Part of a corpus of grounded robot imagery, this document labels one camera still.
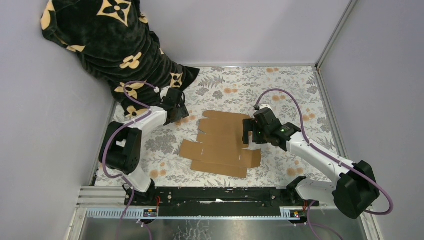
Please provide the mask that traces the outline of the aluminium frame post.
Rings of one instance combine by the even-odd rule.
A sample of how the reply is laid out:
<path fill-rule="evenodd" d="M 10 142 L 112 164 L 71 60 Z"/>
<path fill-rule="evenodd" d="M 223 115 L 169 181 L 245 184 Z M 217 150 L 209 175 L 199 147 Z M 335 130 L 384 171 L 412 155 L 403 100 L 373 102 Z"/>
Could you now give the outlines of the aluminium frame post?
<path fill-rule="evenodd" d="M 328 40 L 327 44 L 325 45 L 323 52 L 321 53 L 320 57 L 318 58 L 317 62 L 315 63 L 315 67 L 316 67 L 317 70 L 321 69 L 322 66 L 324 65 L 328 54 L 330 53 L 333 45 L 335 44 L 335 42 L 336 42 L 338 36 L 340 35 L 344 25 L 347 23 L 350 15 L 354 11 L 358 2 L 359 2 L 359 0 L 350 0 L 348 2 L 348 5 L 347 5 L 346 9 L 344 10 L 340 20 L 338 21 L 334 31 L 332 32 L 330 39 Z"/>

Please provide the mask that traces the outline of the black floral plush blanket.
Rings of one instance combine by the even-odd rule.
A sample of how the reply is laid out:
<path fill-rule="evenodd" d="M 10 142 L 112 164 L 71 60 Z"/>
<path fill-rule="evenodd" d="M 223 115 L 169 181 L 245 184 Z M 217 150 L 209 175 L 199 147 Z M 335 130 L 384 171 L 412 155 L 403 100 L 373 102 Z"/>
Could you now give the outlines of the black floral plush blanket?
<path fill-rule="evenodd" d="M 154 88 L 183 91 L 200 72 L 164 53 L 138 0 L 50 0 L 40 24 L 46 40 L 73 52 L 108 84 L 127 118 L 160 103 Z"/>

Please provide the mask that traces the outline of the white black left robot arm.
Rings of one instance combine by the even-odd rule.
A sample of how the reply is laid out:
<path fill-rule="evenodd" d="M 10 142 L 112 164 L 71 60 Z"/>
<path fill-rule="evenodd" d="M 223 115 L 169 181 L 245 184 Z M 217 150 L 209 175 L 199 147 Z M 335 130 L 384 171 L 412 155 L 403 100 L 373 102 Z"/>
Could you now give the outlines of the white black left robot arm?
<path fill-rule="evenodd" d="M 136 199 L 144 206 L 152 204 L 155 192 L 153 180 L 141 165 L 146 137 L 158 128 L 189 116 L 185 94 L 170 88 L 161 94 L 157 106 L 150 106 L 142 115 L 125 123 L 109 123 L 99 153 L 103 173 L 110 179 L 122 178 L 136 191 Z"/>

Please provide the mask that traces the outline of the floral patterned table mat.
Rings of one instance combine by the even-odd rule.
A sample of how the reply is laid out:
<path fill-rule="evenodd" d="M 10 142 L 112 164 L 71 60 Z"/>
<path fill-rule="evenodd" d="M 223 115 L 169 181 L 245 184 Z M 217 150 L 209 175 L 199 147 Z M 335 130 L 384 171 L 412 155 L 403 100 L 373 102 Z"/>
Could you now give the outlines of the floral patterned table mat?
<path fill-rule="evenodd" d="M 315 181 L 327 177 L 305 160 L 269 144 L 262 144 L 261 164 L 246 178 L 191 169 L 179 155 L 183 140 L 195 141 L 207 110 L 251 115 L 256 101 L 270 105 L 282 123 L 304 121 L 306 134 L 336 152 L 330 121 L 311 66 L 203 67 L 185 90 L 189 116 L 157 129 L 146 140 L 143 170 L 158 187 L 284 187 L 296 177 Z"/>

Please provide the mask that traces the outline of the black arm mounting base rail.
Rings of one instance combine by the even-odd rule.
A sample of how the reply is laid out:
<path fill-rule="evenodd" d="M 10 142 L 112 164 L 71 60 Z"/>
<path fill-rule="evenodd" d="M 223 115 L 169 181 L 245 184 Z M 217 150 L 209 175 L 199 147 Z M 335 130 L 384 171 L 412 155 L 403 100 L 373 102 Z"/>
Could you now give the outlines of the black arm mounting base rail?
<path fill-rule="evenodd" d="M 135 192 L 123 187 L 126 196 L 124 203 L 131 206 L 154 209 L 190 208 L 277 208 L 293 207 L 302 210 L 312 204 L 303 200 L 294 188 L 277 187 L 158 187 L 154 186 L 146 193 Z"/>

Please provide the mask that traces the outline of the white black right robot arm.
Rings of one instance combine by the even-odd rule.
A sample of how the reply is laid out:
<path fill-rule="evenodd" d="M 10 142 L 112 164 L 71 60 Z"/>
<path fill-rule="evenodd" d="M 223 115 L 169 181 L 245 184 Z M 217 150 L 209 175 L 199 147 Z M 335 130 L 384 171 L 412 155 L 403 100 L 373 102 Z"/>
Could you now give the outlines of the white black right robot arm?
<path fill-rule="evenodd" d="M 295 155 L 323 173 L 329 181 L 297 177 L 283 196 L 293 206 L 305 200 L 335 205 L 350 219 L 357 219 L 380 196 L 370 181 L 375 180 L 372 167 L 365 161 L 355 163 L 337 156 L 308 138 L 296 125 L 282 124 L 269 107 L 261 107 L 253 118 L 242 120 L 244 144 L 271 144 Z"/>

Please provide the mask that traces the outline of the brown cardboard box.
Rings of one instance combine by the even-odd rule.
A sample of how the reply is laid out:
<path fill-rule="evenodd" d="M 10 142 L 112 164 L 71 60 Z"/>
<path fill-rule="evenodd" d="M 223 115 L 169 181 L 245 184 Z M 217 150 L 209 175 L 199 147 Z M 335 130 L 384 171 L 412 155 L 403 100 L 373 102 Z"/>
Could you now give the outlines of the brown cardboard box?
<path fill-rule="evenodd" d="M 179 151 L 193 171 L 244 179 L 248 169 L 261 165 L 261 150 L 243 143 L 243 120 L 249 115 L 207 110 L 203 116 L 196 141 L 183 140 Z"/>

